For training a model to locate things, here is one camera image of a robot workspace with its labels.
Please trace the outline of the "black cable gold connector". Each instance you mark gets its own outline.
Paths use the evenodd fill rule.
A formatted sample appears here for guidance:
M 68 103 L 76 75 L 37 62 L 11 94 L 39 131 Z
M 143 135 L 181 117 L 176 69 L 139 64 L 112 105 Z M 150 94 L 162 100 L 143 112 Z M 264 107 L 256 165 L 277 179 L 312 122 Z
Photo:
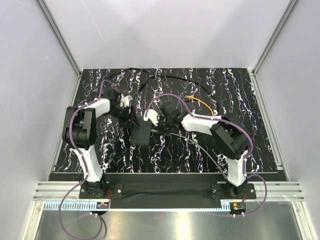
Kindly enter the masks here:
M 219 105 L 219 102 L 218 100 L 215 99 L 214 95 L 209 92 L 203 85 L 201 85 L 199 82 L 197 81 L 194 81 L 194 80 L 191 80 L 191 79 L 187 79 L 187 78 L 183 78 L 183 77 L 179 77 L 179 76 L 173 76 L 173 75 L 149 75 L 148 76 L 148 79 L 146 80 L 146 82 L 144 83 L 144 85 L 147 85 L 148 82 L 150 80 L 153 80 L 153 79 L 156 79 L 156 78 L 164 78 L 164 79 L 175 79 L 175 80 L 179 80 L 179 81 L 184 81 L 184 82 L 187 82 L 187 83 L 193 83 L 197 86 L 199 86 L 202 90 L 204 90 L 208 96 L 210 96 L 211 99 L 213 99 L 215 101 L 215 104 L 216 104 L 216 110 L 217 112 L 219 113 L 220 111 L 220 105 Z

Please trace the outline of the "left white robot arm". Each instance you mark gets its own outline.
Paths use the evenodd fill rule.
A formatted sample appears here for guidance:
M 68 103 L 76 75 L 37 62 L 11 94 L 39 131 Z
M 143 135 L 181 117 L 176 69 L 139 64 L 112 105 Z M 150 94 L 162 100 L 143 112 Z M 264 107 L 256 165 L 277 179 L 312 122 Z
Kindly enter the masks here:
M 76 154 L 83 170 L 80 182 L 85 193 L 103 198 L 110 191 L 95 150 L 97 119 L 110 115 L 123 128 L 139 128 L 133 97 L 124 96 L 116 89 L 107 89 L 93 101 L 82 106 L 69 106 L 65 112 L 62 139 Z

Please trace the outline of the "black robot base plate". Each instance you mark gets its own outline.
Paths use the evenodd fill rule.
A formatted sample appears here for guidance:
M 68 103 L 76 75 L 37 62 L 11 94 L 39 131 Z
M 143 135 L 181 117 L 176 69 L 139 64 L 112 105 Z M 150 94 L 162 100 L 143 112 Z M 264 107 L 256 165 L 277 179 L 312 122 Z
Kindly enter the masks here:
M 81 199 L 110 200 L 111 209 L 213 209 L 221 201 L 255 200 L 252 183 L 239 187 L 220 173 L 108 173 L 81 186 Z

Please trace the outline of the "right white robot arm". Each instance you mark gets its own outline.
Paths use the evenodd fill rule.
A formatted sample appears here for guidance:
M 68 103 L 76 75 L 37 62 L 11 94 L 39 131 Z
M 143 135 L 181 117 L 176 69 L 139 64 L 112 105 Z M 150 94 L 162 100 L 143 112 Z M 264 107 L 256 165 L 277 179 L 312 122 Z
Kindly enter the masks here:
M 150 107 L 143 114 L 144 121 L 151 121 L 156 130 L 170 133 L 173 130 L 197 132 L 212 136 L 218 151 L 227 158 L 225 194 L 239 198 L 245 192 L 247 173 L 245 161 L 253 150 L 253 141 L 238 119 L 230 114 L 204 116 L 189 110 L 180 112 L 170 104 L 161 107 L 161 114 Z

